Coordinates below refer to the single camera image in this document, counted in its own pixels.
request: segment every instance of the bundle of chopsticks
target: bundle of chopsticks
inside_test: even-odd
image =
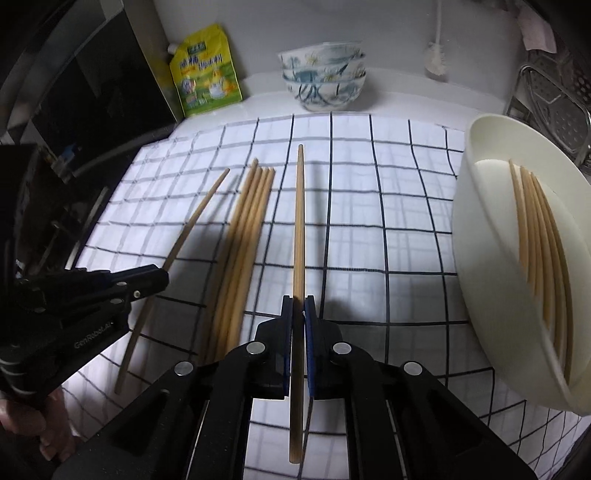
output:
[[[554,350],[570,382],[573,355],[573,300],[569,269],[554,215],[538,178],[509,160],[517,204],[519,264],[534,297],[541,301],[542,316]]]
[[[246,297],[274,177],[274,168],[261,168],[256,159],[252,162],[210,284],[201,328],[201,364],[221,360],[240,341]]]

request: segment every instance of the bowl rim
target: bowl rim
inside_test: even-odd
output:
[[[335,67],[337,65],[342,65],[343,63],[351,63],[352,61],[361,62],[363,60],[365,60],[365,53],[362,53],[359,57],[351,58],[347,61],[340,61],[338,63],[321,63],[318,65],[303,65],[301,67],[296,67],[294,69],[289,69],[289,68],[283,67],[281,70],[288,70],[289,72],[299,72],[300,70],[314,70],[314,69],[318,69],[320,67]]]
[[[300,50],[308,50],[308,49],[318,48],[318,47],[337,47],[339,45],[361,45],[361,40],[325,41],[322,43],[315,43],[313,45],[306,45],[304,47],[292,48],[291,50],[281,51],[277,54],[277,56],[281,57],[283,55],[293,54],[296,51],[300,51]]]
[[[281,77],[283,78],[283,80],[286,83],[298,83],[299,85],[330,85],[330,84],[336,84],[336,83],[349,83],[349,82],[356,82],[357,80],[365,80],[365,77],[367,75],[367,72],[363,72],[363,75],[359,76],[359,77],[355,77],[354,79],[349,79],[349,80],[337,80],[334,82],[298,82],[297,80],[290,80],[290,79],[286,79],[285,75],[281,75]]]

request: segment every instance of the human hand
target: human hand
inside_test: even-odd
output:
[[[43,411],[9,400],[0,400],[0,423],[5,430],[24,436],[39,436],[41,454],[51,460],[58,456],[64,462],[76,450],[64,392],[61,388],[49,394]]]

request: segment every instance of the metal rivet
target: metal rivet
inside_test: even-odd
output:
[[[339,342],[333,345],[333,350],[339,355],[347,355],[347,353],[351,352],[351,346],[348,343]]]
[[[251,355],[258,355],[265,351],[265,344],[261,342],[251,342],[246,346],[246,351]]]
[[[179,362],[174,366],[174,373],[179,377],[184,377],[193,371],[193,364],[191,362]]]
[[[404,364],[404,371],[409,375],[420,375],[423,373],[423,367],[416,362],[407,362]]]

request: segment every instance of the white wall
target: white wall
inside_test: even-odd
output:
[[[423,75],[434,38],[434,0],[154,0],[171,42],[211,23],[224,27],[240,78],[279,71],[276,53],[331,40],[362,40],[367,66]],[[523,56],[507,13],[443,0],[449,82],[506,99]]]

